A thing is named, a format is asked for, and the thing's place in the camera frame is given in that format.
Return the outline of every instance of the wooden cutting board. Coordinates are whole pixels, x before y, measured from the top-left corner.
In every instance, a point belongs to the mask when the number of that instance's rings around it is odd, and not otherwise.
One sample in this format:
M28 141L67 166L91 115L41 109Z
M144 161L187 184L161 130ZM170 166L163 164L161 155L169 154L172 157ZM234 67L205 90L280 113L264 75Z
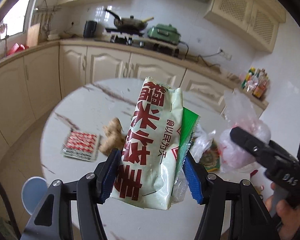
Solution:
M27 31L27 42L26 45L30 48L38 45L40 31L40 23L32 25Z

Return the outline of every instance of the metal screw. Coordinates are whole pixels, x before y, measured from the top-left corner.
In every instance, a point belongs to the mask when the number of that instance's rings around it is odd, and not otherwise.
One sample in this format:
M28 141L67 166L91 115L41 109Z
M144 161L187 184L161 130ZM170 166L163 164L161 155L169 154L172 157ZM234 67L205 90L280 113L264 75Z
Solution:
M87 175L86 175L86 178L87 179L93 179L94 178L94 173L88 173Z
M208 179L214 180L214 179L216 179L216 178L217 178L217 176L216 176L214 173L209 173L209 174L208 174Z
M250 186L250 181L248 181L247 179L244 179L243 181L242 181L242 184L243 185L245 185L245 186Z
M61 184L61 180L60 179L57 179L54 182L52 182L52 185L55 186L55 187L59 186L60 184Z

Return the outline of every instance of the blue gripper pad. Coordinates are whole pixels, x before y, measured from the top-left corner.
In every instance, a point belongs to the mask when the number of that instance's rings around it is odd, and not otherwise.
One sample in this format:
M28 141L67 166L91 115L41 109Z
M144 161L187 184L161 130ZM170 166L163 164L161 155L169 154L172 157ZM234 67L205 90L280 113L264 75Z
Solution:
M108 168L106 169L106 172L105 172L102 182L101 182L102 190L101 190L101 193L99 196L99 201L102 204L106 201L107 198L110 197L114 181L117 177L117 170L118 170L120 159L121 159L121 151L118 149L115 149L115 151L116 151L115 156L108 157L108 158L112 157L111 158L112 160L110 160Z
M189 183L189 189L192 198L195 199L198 204L201 204L203 202L203 196L201 193L201 183L187 155L185 158L185 162L183 163L182 169Z

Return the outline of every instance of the pot lid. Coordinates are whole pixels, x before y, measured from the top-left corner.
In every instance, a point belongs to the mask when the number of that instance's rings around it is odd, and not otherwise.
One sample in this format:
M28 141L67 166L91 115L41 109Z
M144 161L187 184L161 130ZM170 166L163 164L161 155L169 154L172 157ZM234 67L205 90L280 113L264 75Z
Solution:
M168 25L158 23L156 25L156 28L158 28L160 30L165 30L168 32L178 33L177 28L173 27L170 23Z

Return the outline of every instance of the gas stove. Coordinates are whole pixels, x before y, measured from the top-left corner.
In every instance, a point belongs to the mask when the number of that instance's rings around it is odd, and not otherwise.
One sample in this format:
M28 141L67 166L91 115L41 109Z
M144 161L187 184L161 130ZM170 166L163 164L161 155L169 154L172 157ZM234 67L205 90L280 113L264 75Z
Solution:
M158 41L150 38L144 38L144 33L135 30L118 30L106 28L107 33L110 33L110 42L124 44L133 47L139 47L160 52L173 57L178 57L179 49L176 45Z

